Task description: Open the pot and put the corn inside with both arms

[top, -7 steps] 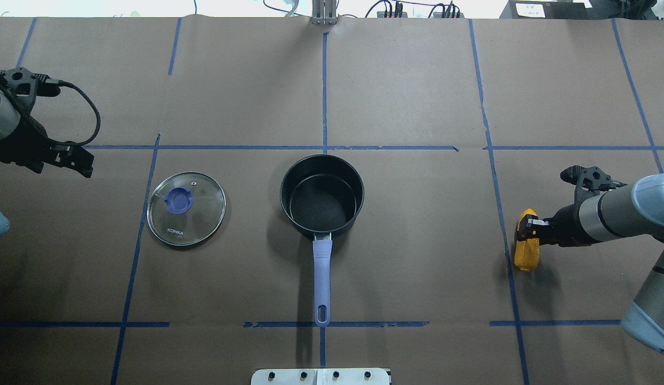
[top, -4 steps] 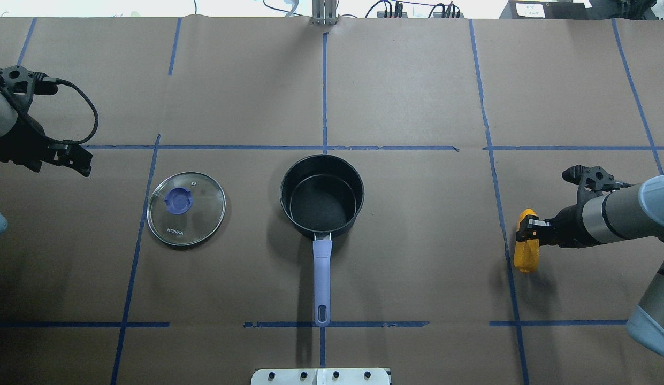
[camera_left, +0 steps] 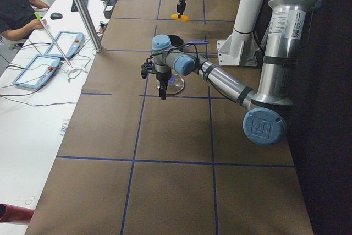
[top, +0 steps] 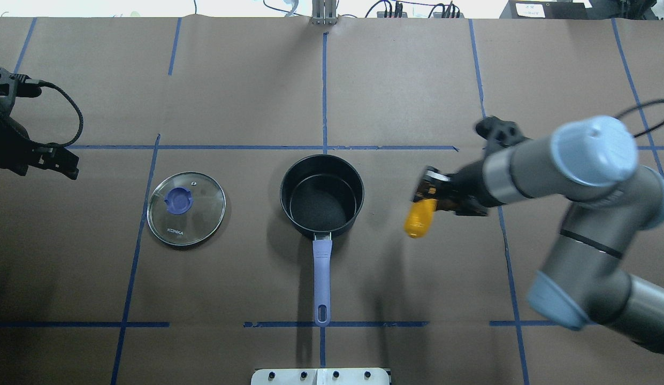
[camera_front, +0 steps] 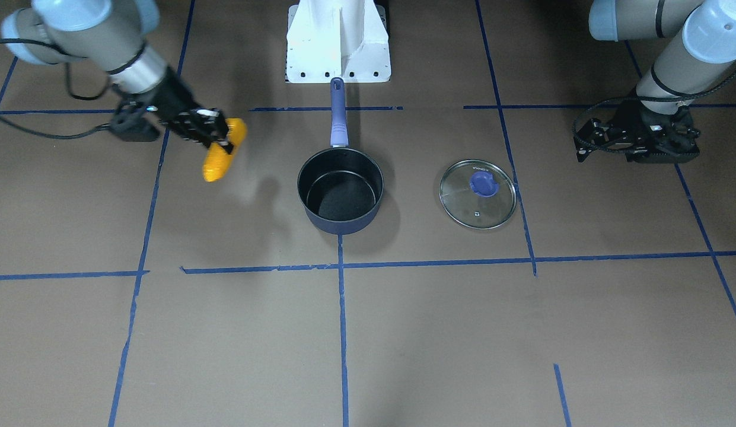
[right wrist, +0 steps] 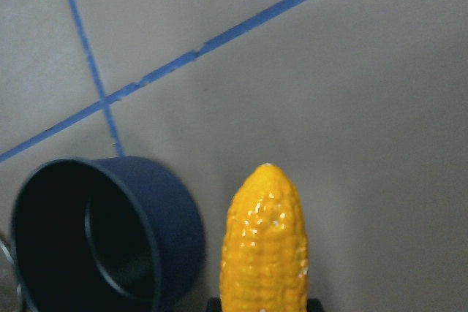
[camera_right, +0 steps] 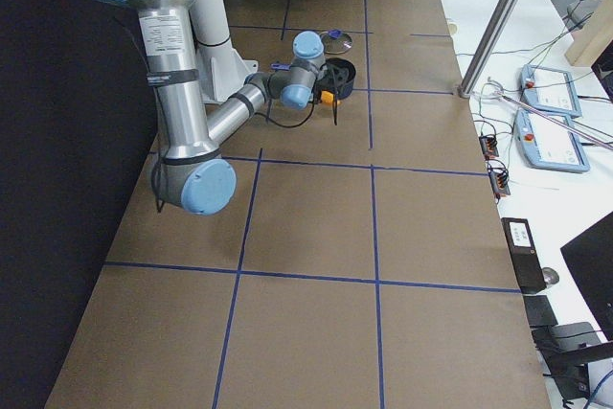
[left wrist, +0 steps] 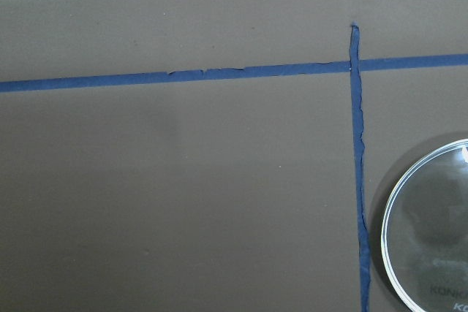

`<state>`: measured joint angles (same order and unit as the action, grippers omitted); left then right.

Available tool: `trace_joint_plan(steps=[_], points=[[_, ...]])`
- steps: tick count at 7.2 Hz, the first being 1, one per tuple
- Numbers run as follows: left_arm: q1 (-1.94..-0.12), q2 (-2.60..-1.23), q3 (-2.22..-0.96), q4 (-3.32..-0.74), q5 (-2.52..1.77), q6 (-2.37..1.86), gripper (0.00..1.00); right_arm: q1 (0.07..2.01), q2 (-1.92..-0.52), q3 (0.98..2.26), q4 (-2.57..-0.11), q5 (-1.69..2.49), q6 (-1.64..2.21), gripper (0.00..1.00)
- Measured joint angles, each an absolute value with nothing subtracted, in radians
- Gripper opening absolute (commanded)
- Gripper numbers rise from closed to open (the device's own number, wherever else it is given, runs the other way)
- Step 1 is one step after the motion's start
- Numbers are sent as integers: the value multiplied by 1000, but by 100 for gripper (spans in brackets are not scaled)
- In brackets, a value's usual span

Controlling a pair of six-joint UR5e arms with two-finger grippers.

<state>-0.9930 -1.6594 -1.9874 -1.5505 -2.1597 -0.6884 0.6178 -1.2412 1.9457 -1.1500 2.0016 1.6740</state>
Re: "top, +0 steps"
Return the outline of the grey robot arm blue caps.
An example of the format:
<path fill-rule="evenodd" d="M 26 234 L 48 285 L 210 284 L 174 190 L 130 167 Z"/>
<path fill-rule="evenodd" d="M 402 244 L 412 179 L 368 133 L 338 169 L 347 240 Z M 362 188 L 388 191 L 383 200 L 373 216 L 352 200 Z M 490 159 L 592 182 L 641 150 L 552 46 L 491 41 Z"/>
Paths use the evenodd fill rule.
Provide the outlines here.
<path fill-rule="evenodd" d="M 664 355 L 664 288 L 620 268 L 638 232 L 664 222 L 664 178 L 638 162 L 623 122 L 609 116 L 570 122 L 530 139 L 490 116 L 476 124 L 481 160 L 454 173 L 427 166 L 403 224 L 427 234 L 437 211 L 486 216 L 489 208 L 559 195 L 569 207 L 527 301 L 574 331 L 595 322 Z"/>

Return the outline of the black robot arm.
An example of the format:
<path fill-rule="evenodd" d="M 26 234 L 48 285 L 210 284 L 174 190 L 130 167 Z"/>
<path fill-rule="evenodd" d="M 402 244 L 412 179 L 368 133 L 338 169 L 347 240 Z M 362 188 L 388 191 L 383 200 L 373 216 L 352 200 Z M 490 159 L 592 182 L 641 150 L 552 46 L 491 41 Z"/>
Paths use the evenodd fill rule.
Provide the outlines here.
<path fill-rule="evenodd" d="M 37 98 L 42 88 L 58 91 L 73 107 L 78 116 L 78 131 L 70 141 L 33 141 L 26 127 L 11 117 L 16 98 Z M 28 75 L 11 73 L 0 67 L 0 168 L 24 177 L 30 167 L 52 170 L 70 180 L 78 178 L 79 158 L 68 147 L 74 144 L 84 130 L 84 116 L 73 98 L 65 90 L 45 80 L 34 80 Z"/>

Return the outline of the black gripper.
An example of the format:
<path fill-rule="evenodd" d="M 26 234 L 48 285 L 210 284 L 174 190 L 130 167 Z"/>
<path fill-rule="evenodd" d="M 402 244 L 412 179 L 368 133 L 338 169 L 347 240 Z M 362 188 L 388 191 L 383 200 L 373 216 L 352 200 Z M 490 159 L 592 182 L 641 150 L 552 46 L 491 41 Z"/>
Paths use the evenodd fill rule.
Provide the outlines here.
<path fill-rule="evenodd" d="M 435 210 L 454 212 L 456 216 L 486 217 L 489 210 L 475 197 L 456 188 L 451 174 L 442 174 L 439 169 L 426 166 L 415 188 L 413 203 L 432 200 Z"/>

